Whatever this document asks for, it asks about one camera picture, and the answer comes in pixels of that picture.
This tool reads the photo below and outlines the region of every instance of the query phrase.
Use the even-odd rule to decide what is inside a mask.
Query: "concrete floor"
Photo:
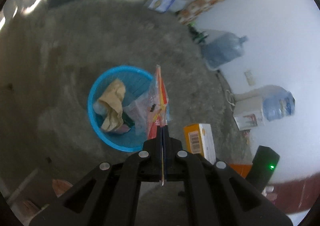
[[[10,191],[35,168],[75,183],[102,161],[125,160],[129,153],[96,136],[86,111],[95,79],[121,64],[150,73],[161,65],[172,137],[184,144],[184,126],[210,123],[218,158],[252,160],[225,100],[228,84],[206,69],[174,16],[122,0],[42,3],[0,33],[0,177]]]

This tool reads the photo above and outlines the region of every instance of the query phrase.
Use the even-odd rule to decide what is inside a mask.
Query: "wall outlet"
[[[252,72],[250,70],[244,72],[244,76],[247,79],[247,82],[249,86],[254,86],[256,84],[256,81],[252,75]]]

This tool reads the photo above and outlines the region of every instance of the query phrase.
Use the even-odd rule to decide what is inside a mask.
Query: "silver screw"
[[[141,158],[146,158],[149,156],[149,153],[148,153],[148,151],[143,150],[143,151],[140,151],[138,155]]]
[[[110,168],[110,164],[108,162],[103,162],[99,165],[101,170],[108,170]]]
[[[188,153],[184,150],[178,151],[178,157],[186,157],[187,155],[188,155]]]
[[[227,167],[226,163],[225,162],[222,162],[222,161],[218,161],[216,163],[216,167],[217,168],[220,168],[220,169],[225,169]]]

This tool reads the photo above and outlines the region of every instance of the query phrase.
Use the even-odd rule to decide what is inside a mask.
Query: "blue rim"
[[[90,120],[91,126],[93,127],[93,130],[98,135],[98,137],[101,140],[103,140],[103,142],[105,142],[107,145],[113,147],[114,149],[118,149],[118,150],[125,151],[125,152],[136,152],[136,151],[142,150],[142,146],[128,148],[128,147],[119,146],[119,145],[113,143],[105,136],[105,134],[97,126],[97,124],[95,123],[95,120],[94,120],[94,113],[93,113],[92,104],[93,104],[93,96],[94,96],[95,91],[97,90],[97,87],[106,77],[108,77],[112,74],[115,74],[115,73],[123,72],[123,71],[132,71],[132,72],[140,73],[140,74],[143,74],[145,77],[147,77],[149,80],[153,79],[153,76],[149,72],[142,70],[140,68],[137,68],[137,67],[127,66],[127,65],[113,67],[113,68],[109,69],[108,71],[104,72],[103,74],[101,74],[99,76],[99,78],[92,85],[90,93],[89,93],[89,97],[88,97],[87,110],[88,110],[88,115],[89,115],[89,120]]]

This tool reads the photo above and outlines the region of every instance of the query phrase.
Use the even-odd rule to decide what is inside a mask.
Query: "barcode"
[[[199,133],[197,131],[188,133],[190,148],[192,154],[201,153]]]

